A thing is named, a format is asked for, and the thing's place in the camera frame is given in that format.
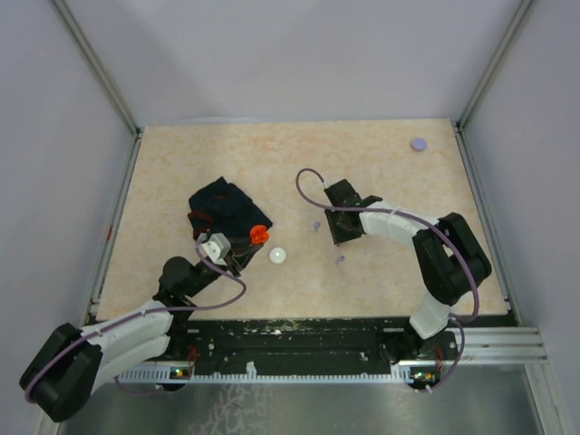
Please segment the orange charging case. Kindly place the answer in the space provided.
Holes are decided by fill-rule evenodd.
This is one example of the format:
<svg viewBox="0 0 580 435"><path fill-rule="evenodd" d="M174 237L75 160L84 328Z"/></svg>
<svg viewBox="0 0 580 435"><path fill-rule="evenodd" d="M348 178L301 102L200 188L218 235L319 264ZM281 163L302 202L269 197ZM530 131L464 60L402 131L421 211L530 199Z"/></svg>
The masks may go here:
<svg viewBox="0 0 580 435"><path fill-rule="evenodd" d="M250 242L252 245L263 245L269 239L267 232L268 228L265 225L255 225L249 232Z"/></svg>

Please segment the white charging case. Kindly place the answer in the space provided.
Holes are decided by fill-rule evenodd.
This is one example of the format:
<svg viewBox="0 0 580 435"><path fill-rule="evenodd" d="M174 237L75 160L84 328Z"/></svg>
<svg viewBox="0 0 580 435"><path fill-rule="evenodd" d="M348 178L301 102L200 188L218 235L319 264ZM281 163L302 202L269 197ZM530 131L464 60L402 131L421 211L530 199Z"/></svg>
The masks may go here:
<svg viewBox="0 0 580 435"><path fill-rule="evenodd" d="M274 247L268 255L270 261L275 265L283 264L287 259L287 253L282 247Z"/></svg>

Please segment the purple charging case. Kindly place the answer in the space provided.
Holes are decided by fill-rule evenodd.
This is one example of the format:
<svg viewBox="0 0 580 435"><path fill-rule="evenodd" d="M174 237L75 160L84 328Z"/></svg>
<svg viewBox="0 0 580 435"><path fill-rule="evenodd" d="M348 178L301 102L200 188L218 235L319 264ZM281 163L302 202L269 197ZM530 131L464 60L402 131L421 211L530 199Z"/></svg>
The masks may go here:
<svg viewBox="0 0 580 435"><path fill-rule="evenodd" d="M410 142L411 148L416 152L423 152L428 147L428 142L423 138L414 138Z"/></svg>

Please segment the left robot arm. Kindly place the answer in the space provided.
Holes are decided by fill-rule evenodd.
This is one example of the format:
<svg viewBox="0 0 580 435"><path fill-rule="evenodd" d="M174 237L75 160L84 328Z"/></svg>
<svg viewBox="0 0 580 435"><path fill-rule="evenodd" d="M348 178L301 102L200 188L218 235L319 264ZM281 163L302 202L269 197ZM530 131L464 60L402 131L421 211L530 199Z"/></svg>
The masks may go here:
<svg viewBox="0 0 580 435"><path fill-rule="evenodd" d="M103 384L133 366L165 355L182 357L189 348L189 317L198 310L191 297L220 277L238 285L242 270L262 248L215 234L195 246L199 261L174 256L162 267L158 292L141 307L109 321L53 330L19 381L27 402L54 422L69 420Z"/></svg>

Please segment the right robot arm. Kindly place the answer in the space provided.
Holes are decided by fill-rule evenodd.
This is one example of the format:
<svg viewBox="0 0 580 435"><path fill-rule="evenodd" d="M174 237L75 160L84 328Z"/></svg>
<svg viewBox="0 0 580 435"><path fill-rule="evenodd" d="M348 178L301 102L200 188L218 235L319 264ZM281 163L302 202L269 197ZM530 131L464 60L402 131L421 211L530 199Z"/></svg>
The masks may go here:
<svg viewBox="0 0 580 435"><path fill-rule="evenodd" d="M413 357L426 358L447 327L451 308L470 293L479 314L479 285L492 272L483 248L458 213L445 217L416 216L377 196L362 198L342 179L324 186L330 206L324 210L334 243L361 237L383 237L411 248L418 260L426 295L401 334L400 346Z"/></svg>

